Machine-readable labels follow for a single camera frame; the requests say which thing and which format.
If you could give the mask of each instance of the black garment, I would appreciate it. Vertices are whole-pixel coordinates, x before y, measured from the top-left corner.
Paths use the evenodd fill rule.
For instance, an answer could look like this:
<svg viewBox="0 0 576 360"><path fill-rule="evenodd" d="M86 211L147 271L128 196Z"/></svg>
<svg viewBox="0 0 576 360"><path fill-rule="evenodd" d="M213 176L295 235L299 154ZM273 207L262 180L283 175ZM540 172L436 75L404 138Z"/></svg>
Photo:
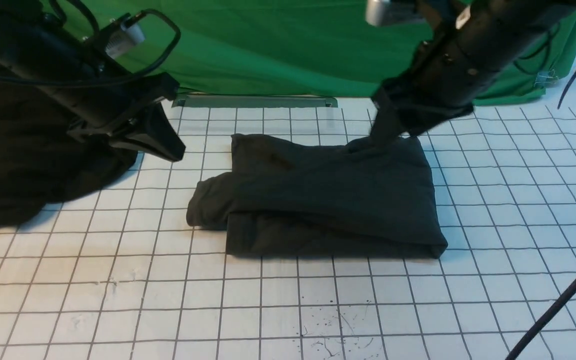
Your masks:
<svg viewBox="0 0 576 360"><path fill-rule="evenodd" d="M2 66L0 75L14 76ZM0 83L0 227L98 191L135 163L135 151L75 141L66 134L72 118L32 86Z"/></svg>
<svg viewBox="0 0 576 360"><path fill-rule="evenodd" d="M378 149L235 134L231 150L232 172L199 182L186 218L227 228L231 255L438 258L448 246L416 137Z"/></svg>

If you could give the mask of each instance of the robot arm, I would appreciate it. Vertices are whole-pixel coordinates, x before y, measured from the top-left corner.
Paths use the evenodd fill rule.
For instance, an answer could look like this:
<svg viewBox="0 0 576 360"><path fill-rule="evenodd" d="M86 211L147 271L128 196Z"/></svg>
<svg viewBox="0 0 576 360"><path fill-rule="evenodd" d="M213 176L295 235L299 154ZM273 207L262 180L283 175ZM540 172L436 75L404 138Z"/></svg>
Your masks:
<svg viewBox="0 0 576 360"><path fill-rule="evenodd" d="M87 10L79 0L67 1ZM130 40L139 41L132 30L149 14L164 20L176 35L153 65L130 73L114 57L135 45ZM179 28L149 9L125 14L103 29L92 22L94 35L82 43L64 30L63 22L45 13L40 0L0 0L0 64L17 76L0 81L36 86L68 109L75 119L68 133L78 141L103 137L114 148L182 160L186 147L160 104L176 98L179 83L167 73L146 76L177 45Z"/></svg>
<svg viewBox="0 0 576 360"><path fill-rule="evenodd" d="M474 0L460 9L448 0L398 2L415 2L434 37L418 46L409 69L372 96L377 116L370 137L378 145L473 112L473 100L507 66L576 10L576 0ZM366 20L388 25L379 19L387 18L389 3L368 0Z"/></svg>

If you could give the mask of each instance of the grid mat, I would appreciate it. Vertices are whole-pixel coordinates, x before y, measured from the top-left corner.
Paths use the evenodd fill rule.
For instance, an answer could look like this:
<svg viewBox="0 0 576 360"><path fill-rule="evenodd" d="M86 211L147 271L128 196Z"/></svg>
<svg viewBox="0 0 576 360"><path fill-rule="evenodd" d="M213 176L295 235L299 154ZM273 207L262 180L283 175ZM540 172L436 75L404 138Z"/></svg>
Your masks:
<svg viewBox="0 0 576 360"><path fill-rule="evenodd" d="M174 108L188 146L0 230L0 360L500 360L576 276L576 107L480 107L420 137L441 260L238 259L190 228L231 134L340 145L372 109ZM576 296L525 360L576 360Z"/></svg>

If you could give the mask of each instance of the folded cloth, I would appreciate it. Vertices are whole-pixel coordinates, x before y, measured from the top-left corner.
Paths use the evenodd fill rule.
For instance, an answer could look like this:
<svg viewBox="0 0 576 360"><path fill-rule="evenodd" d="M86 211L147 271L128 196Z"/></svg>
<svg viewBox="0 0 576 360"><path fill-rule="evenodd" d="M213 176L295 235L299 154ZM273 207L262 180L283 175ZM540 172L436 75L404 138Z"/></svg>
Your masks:
<svg viewBox="0 0 576 360"><path fill-rule="evenodd" d="M186 221L236 256L439 258L432 171L416 137L377 148L234 134L232 171L197 184Z"/></svg>

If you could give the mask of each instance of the fabric fold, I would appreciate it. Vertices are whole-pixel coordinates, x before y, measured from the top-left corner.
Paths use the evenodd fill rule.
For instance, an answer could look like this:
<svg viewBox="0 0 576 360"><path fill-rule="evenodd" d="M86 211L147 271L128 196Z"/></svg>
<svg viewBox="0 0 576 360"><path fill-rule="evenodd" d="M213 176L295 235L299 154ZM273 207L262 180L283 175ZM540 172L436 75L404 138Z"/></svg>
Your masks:
<svg viewBox="0 0 576 360"><path fill-rule="evenodd" d="M232 255L438 258L432 171L416 137L375 148L232 136L232 171L199 182L186 221L227 229Z"/></svg>

